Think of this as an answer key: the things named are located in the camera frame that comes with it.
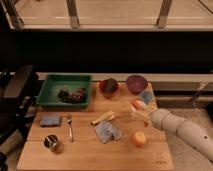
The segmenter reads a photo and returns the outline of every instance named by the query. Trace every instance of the toy food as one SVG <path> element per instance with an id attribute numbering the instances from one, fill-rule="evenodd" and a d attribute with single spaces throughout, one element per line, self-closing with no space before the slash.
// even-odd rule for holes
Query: toy food
<path id="1" fill-rule="evenodd" d="M 132 141 L 136 147 L 142 147 L 146 143 L 146 136 L 142 131 L 135 132 L 133 134 Z"/>

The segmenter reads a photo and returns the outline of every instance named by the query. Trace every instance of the napkin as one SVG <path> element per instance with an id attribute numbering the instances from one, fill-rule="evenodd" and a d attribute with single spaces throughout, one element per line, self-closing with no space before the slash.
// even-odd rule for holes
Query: napkin
<path id="1" fill-rule="evenodd" d="M 95 126 L 95 131 L 104 144 L 111 139 L 119 140 L 122 137 L 122 132 L 108 121 L 100 122 Z"/>

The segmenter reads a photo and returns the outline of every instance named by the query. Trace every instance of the peach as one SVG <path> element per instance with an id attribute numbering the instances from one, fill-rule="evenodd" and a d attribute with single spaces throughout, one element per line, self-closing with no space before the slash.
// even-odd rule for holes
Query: peach
<path id="1" fill-rule="evenodd" d="M 132 141 L 136 147 L 142 147 L 146 143 L 146 135 L 142 131 L 135 132 Z"/>

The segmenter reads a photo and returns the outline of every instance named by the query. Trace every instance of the banana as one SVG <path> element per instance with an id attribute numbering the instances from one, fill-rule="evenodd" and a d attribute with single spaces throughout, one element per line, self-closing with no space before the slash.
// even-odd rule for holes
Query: banana
<path id="1" fill-rule="evenodd" d="M 96 118 L 94 121 L 91 122 L 92 125 L 97 125 L 101 121 L 110 121 L 116 117 L 115 112 L 108 111 L 106 113 L 103 113 L 98 118 Z"/>

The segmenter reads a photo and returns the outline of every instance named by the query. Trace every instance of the wooden table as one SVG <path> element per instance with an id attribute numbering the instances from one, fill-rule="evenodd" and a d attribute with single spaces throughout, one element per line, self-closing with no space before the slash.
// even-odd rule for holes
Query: wooden table
<path id="1" fill-rule="evenodd" d="M 144 127 L 142 121 L 130 117 L 130 101 L 137 96 L 132 95 L 125 83 L 120 83 L 120 91 L 111 99 L 105 99 L 98 90 L 98 83 L 93 83 L 91 101 L 87 109 L 70 111 L 40 110 L 32 124 L 27 142 L 18 162 L 18 170 L 58 170 L 58 171 L 144 171 L 173 170 L 165 133 L 151 126 Z M 153 91 L 151 84 L 147 90 Z M 150 105 L 157 108 L 155 99 Z M 112 123 L 119 128 L 122 139 L 102 144 L 91 126 L 98 115 L 109 110 L 115 111 L 117 117 Z M 60 114 L 60 127 L 41 128 L 40 118 L 43 115 Z M 69 127 L 66 116 L 73 116 L 74 142 L 69 140 Z M 135 147 L 131 141 L 135 131 L 143 131 L 147 143 Z M 61 142 L 62 152 L 53 153 L 43 145 L 49 134 L 57 135 Z"/>

